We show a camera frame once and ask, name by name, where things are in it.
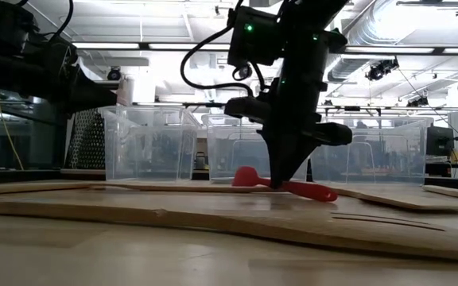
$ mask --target workbench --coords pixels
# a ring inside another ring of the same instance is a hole
[[[117,191],[64,199],[139,204],[130,193],[114,196]],[[43,193],[62,196],[60,191]],[[458,229],[458,212],[410,212],[349,197],[311,204],[290,194],[182,196],[190,207],[315,207],[400,215]],[[0,285],[458,285],[458,262],[305,247],[216,231],[0,216]]]

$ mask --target transparent storage container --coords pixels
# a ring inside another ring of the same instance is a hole
[[[321,146],[311,155],[312,179],[343,184],[424,183],[425,143],[431,118],[343,118],[350,145]]]
[[[237,119],[224,114],[207,114],[202,117],[208,128],[208,159],[210,181],[230,184],[241,166],[254,167],[259,176],[270,178],[268,148],[257,133],[260,124],[247,118]],[[291,180],[305,181],[307,161]]]
[[[182,107],[109,106],[105,119],[107,180],[190,180],[197,130]]]

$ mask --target red spatula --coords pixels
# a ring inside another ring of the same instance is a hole
[[[252,167],[240,167],[236,171],[235,179],[232,181],[234,187],[269,186],[270,183],[269,179],[259,177],[257,171]],[[339,197],[330,187],[318,184],[284,182],[282,188],[294,195],[315,199],[320,202],[333,202]]]

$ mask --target ventilation pipe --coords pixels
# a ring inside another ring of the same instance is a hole
[[[397,6],[398,0],[377,0],[347,33],[349,45],[394,45],[417,28],[416,21]],[[341,83],[371,59],[328,58],[328,81]]]

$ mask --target green led light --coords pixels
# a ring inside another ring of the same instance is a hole
[[[245,30],[247,32],[252,32],[254,31],[254,26],[252,26],[251,24],[245,24]]]

